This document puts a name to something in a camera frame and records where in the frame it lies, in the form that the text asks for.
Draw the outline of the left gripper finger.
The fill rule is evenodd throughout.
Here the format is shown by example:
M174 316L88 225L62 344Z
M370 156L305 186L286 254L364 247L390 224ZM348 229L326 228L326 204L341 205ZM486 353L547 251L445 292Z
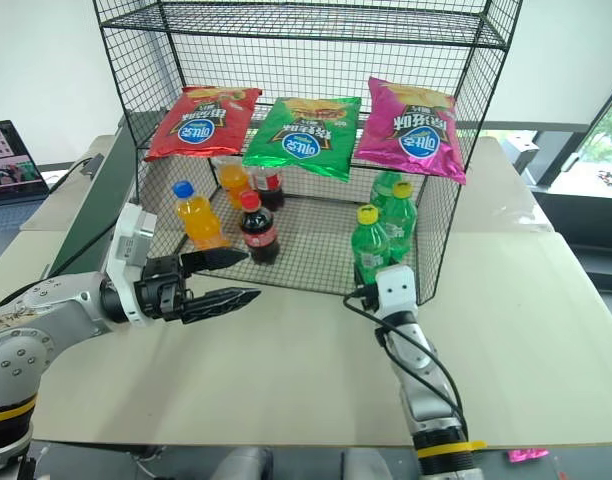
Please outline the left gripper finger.
M237 248L213 248L182 254L180 261L184 273L191 275L229 268L248 257L247 252Z
M218 317L244 308L255 300L261 291L257 288L227 287L207 292L201 297L183 302L183 324Z

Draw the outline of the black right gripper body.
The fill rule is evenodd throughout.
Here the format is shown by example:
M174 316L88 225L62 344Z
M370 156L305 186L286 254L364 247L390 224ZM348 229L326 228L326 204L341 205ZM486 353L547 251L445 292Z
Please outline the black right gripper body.
M354 283L359 290L359 299L365 311L376 311L379 308L378 287L375 281L366 282L357 265L354 265Z

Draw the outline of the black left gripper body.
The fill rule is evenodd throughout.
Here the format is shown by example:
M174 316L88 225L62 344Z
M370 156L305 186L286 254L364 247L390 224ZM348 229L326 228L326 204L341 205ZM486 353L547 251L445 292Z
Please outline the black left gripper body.
M189 277L180 255L149 258L134 283L141 312L151 319L189 323L187 304L194 299L186 285Z

